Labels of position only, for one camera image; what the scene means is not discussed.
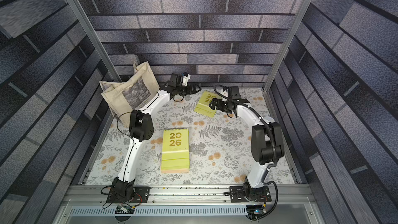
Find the green 2026 calendar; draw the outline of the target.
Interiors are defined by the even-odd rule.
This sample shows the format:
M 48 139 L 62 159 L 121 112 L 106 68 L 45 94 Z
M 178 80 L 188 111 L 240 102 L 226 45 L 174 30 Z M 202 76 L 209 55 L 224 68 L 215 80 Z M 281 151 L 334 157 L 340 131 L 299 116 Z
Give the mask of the green 2026 calendar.
M 219 99 L 220 97 L 210 91 L 204 91 L 202 96 L 200 97 L 194 111 L 198 114 L 213 118 L 216 110 L 213 110 L 209 107 L 209 104 L 213 99 Z
M 189 130 L 163 132 L 161 170 L 190 169 Z

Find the pink 2026 desk calendar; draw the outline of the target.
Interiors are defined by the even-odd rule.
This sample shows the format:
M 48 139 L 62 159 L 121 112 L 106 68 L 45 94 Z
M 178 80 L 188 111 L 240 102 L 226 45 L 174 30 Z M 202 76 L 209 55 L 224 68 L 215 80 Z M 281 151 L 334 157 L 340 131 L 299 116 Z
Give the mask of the pink 2026 desk calendar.
M 161 170 L 161 173 L 167 174 L 167 173 L 188 173 L 189 169 L 176 169 L 176 170 Z

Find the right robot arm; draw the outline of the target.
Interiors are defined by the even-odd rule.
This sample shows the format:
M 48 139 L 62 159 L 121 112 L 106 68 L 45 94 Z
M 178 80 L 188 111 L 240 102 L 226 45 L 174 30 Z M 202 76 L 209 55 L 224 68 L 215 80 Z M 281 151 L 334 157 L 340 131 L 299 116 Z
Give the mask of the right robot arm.
M 255 163 L 245 179 L 243 189 L 236 194 L 248 201 L 265 199 L 265 188 L 270 184 L 265 181 L 268 173 L 285 155 L 281 126 L 271 118 L 262 117 L 247 99 L 241 97 L 238 86 L 215 85 L 214 92 L 220 98 L 209 103 L 211 109 L 234 114 L 252 128 L 250 149 Z

